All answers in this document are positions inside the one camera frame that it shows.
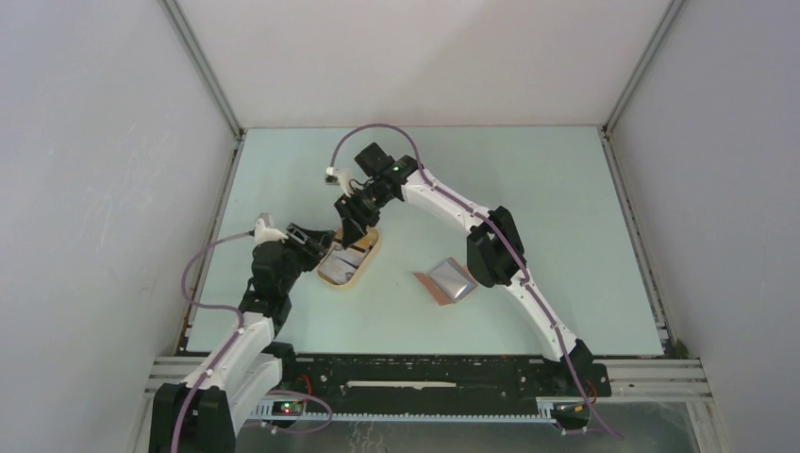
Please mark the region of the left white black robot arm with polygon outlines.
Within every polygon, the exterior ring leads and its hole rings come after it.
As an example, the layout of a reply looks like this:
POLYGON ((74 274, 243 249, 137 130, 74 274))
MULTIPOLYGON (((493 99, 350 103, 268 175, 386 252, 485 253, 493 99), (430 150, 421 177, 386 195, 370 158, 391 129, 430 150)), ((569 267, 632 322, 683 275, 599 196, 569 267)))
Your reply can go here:
POLYGON ((253 229, 232 235, 233 240, 254 241, 253 275, 240 305, 187 300, 197 309, 233 313, 234 324, 191 373, 158 388, 148 451, 232 452, 250 414, 268 393, 306 400, 291 391, 298 380, 293 347, 275 337, 291 311, 294 283, 327 256, 335 235, 296 224, 281 230, 270 225, 267 215, 253 229))

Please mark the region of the yellow oval tray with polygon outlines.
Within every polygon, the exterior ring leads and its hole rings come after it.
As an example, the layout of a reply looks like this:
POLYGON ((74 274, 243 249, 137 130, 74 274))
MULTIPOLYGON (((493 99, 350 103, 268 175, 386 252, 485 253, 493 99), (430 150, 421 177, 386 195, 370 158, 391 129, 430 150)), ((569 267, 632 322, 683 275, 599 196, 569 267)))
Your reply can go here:
POLYGON ((343 229, 339 228, 323 260, 315 268, 316 276, 328 286, 346 290, 354 286, 379 249, 381 236, 375 227, 348 247, 342 246, 343 229))

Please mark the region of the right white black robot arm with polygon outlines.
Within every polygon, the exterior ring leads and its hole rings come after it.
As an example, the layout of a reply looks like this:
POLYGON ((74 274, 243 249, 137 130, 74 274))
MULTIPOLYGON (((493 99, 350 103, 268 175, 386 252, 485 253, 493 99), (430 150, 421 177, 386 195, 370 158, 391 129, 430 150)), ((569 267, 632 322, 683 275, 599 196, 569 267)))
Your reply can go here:
POLYGON ((442 219, 466 240, 467 269, 486 288, 507 290, 530 321, 551 366, 548 379, 560 394, 573 394, 587 380, 594 356, 558 317, 535 283, 524 257, 525 247, 512 213, 493 210, 469 200, 435 178, 416 158, 395 159, 377 143, 356 155, 367 176, 354 182, 348 170, 329 165, 325 181, 342 188, 335 208, 342 221, 342 242, 351 245, 377 224, 381 210, 392 200, 417 206, 442 219))

